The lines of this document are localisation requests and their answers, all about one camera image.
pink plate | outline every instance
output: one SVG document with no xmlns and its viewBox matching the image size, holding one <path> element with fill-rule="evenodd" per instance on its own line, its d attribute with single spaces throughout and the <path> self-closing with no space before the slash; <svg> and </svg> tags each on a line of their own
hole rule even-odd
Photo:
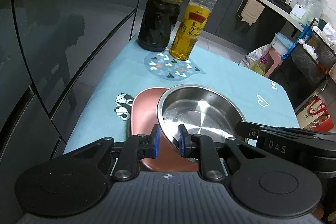
<svg viewBox="0 0 336 224">
<path fill-rule="evenodd" d="M 149 135 L 158 124 L 156 107 L 167 88 L 149 88 L 141 91 L 134 99 L 131 112 L 131 135 Z M 143 159 L 142 163 L 157 172 L 198 171 L 198 164 L 182 158 L 169 145 L 161 132 L 159 156 L 156 159 Z"/>
</svg>

light blue tablecloth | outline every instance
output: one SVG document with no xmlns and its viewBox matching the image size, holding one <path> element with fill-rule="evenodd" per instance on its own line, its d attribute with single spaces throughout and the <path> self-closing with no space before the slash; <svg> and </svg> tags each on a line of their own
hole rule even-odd
<svg viewBox="0 0 336 224">
<path fill-rule="evenodd" d="M 105 72 L 81 114 L 64 153 L 107 136 L 113 137 L 116 142 L 125 141 L 127 121 L 116 113 L 127 109 L 122 104 L 125 100 L 121 94 L 134 98 L 150 87 L 204 85 L 229 97 L 248 122 L 281 127 L 299 126 L 285 90 L 278 84 L 274 86 L 275 83 L 272 87 L 271 80 L 197 46 L 191 53 L 190 63 L 176 63 L 166 53 L 161 56 L 146 51 L 133 38 Z M 116 103 L 118 95 L 121 95 L 118 97 L 121 104 Z"/>
</svg>

panda print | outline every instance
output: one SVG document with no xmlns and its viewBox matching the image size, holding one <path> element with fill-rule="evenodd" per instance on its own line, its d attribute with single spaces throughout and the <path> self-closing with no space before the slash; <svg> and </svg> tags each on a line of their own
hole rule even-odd
<svg viewBox="0 0 336 224">
<path fill-rule="evenodd" d="M 115 113 L 123 121 L 127 121 L 131 117 L 131 108 L 134 98 L 128 94 L 122 93 L 115 99 L 117 105 L 114 109 Z"/>
</svg>

stainless steel bowl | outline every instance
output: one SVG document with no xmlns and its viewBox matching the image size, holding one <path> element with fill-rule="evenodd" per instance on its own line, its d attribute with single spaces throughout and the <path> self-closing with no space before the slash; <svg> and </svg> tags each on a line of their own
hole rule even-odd
<svg viewBox="0 0 336 224">
<path fill-rule="evenodd" d="M 246 121 L 239 108 L 227 97 L 201 85 L 177 85 L 167 90 L 157 104 L 157 119 L 174 149 L 179 149 L 177 126 L 189 134 L 210 136 L 215 142 L 238 137 L 235 125 Z"/>
</svg>

ribbed gray surface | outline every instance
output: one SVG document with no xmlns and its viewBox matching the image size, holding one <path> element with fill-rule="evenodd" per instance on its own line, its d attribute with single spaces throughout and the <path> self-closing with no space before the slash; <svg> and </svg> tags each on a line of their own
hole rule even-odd
<svg viewBox="0 0 336 224">
<path fill-rule="evenodd" d="M 202 180 L 197 172 L 141 172 L 137 179 L 116 183 L 97 206 L 79 215 L 45 219 L 25 215 L 17 224 L 271 224 L 321 223 L 313 215 L 270 219 L 240 207 L 218 183 Z"/>
</svg>

